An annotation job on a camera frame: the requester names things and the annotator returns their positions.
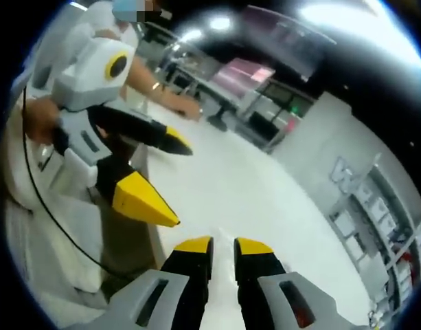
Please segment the human hand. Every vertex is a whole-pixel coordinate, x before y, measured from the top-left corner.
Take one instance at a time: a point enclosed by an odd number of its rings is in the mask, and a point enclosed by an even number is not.
[[[53,130],[58,126],[59,108],[49,98],[28,100],[25,106],[25,132],[31,141],[53,144]]]
[[[108,133],[102,127],[99,127],[98,125],[95,127],[99,131],[99,134],[102,136],[102,138],[106,139],[108,137]]]
[[[202,110],[199,103],[190,96],[176,94],[173,95],[174,97],[170,104],[171,110],[178,113],[180,116],[198,122],[202,116]]]

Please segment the white counter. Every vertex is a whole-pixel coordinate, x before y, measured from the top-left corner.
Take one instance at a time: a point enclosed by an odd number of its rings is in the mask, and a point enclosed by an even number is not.
[[[184,157],[151,148],[148,168],[150,181],[181,220],[175,228],[157,228],[164,256],[186,239],[215,239],[201,329],[244,329],[234,281],[236,237],[271,246],[284,267],[330,294],[342,316],[367,324],[369,297],[360,276],[328,222],[280,164],[204,120],[189,122],[153,104],[149,114],[178,129],[194,150]]]

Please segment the black cable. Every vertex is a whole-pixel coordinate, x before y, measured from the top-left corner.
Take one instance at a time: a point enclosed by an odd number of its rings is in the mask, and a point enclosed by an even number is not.
[[[87,193],[88,193],[89,200],[91,201],[91,203],[95,204],[94,196],[91,194],[91,191],[89,190],[89,188],[87,188]]]
[[[39,169],[41,170],[41,172],[43,172],[45,170],[45,167],[47,167],[50,159],[53,157],[54,154],[54,150],[52,150],[52,152],[50,153],[50,156],[47,157],[47,159],[45,160],[45,162],[43,162],[43,164],[41,164],[41,166],[39,167]]]
[[[90,259],[91,261],[93,261],[97,266],[99,266],[100,268],[102,268],[105,272],[107,272],[108,274],[122,279],[124,281],[133,281],[134,278],[129,277],[132,276],[132,274],[135,274],[137,272],[143,271],[145,270],[144,268],[139,267],[138,269],[136,269],[133,272],[129,272],[129,273],[119,273],[116,272],[112,269],[110,269],[108,266],[105,266],[103,264],[101,264],[99,261],[95,260],[92,256],[90,256],[88,253],[86,253],[74,240],[73,238],[65,231],[65,229],[59,224],[59,222],[56,220],[56,218],[54,217],[54,215],[52,214],[52,212],[50,211],[50,209],[47,207],[47,204],[44,202],[44,199],[42,198],[41,194],[39,193],[39,189],[36,185],[36,182],[34,181],[33,178],[33,174],[32,174],[32,169],[30,168],[30,162],[28,159],[28,155],[27,155],[27,138],[26,138],[26,132],[25,132],[25,116],[26,116],[26,103],[27,103],[27,88],[25,87],[23,90],[23,108],[22,108],[22,117],[23,117],[23,148],[24,148],[24,158],[25,158],[25,164],[27,165],[27,171],[29,173],[29,177],[30,177],[30,181],[32,182],[33,185],[33,189],[36,193],[36,196],[38,197],[41,205],[44,207],[45,212],[47,212],[47,214],[49,215],[49,217],[53,220],[53,222],[58,226],[58,228],[60,229],[60,231],[69,239],[69,241],[71,242],[71,244],[73,244],[73,246],[78,249],[80,252],[82,252],[83,255],[85,255],[88,259]]]

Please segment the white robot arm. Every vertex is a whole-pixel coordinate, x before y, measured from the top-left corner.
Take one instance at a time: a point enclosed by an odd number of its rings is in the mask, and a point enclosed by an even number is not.
[[[174,129],[130,109],[119,97],[133,56],[134,49],[120,41],[88,40],[54,81],[52,99],[61,110],[54,146],[81,181],[95,185],[116,211],[172,227],[179,223],[175,213],[149,182],[113,154],[95,128],[166,152],[192,154]]]

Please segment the yellow circular eye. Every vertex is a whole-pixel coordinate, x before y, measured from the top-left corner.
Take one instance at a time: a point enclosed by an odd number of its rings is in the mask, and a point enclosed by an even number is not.
[[[125,70],[128,59],[126,52],[120,52],[110,58],[105,67],[105,78],[112,80],[117,78]]]

